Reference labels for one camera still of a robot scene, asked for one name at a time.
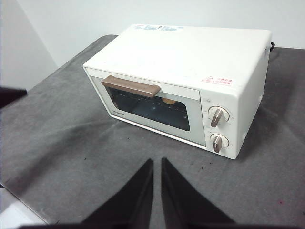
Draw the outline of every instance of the red warning label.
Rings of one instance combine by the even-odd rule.
[[[227,78],[217,78],[217,79],[213,79],[213,77],[207,77],[204,80],[202,80],[203,82],[209,82],[209,83],[215,83],[215,84],[222,84],[222,85],[227,85],[227,86],[231,86],[233,83],[232,79],[227,79]]]

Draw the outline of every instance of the brown handle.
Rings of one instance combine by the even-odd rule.
[[[115,78],[112,75],[109,75],[106,79],[103,79],[102,84],[107,87],[144,95],[150,98],[153,98],[160,91],[160,87],[157,85],[149,85],[130,80],[123,80],[120,78]]]

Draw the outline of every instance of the oven top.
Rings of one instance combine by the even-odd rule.
[[[84,67],[208,90],[242,90],[262,55],[267,30],[131,25]]]

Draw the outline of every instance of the gray cloth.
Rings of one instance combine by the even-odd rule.
[[[275,48],[265,94],[236,160],[110,118],[82,64],[99,38],[1,111],[1,184],[48,223],[81,222],[154,160],[150,227],[165,228],[167,157],[238,223],[305,227],[305,50]]]

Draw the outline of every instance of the white toaster oven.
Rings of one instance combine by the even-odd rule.
[[[270,42],[266,30],[135,24],[83,67],[111,117],[235,159]]]

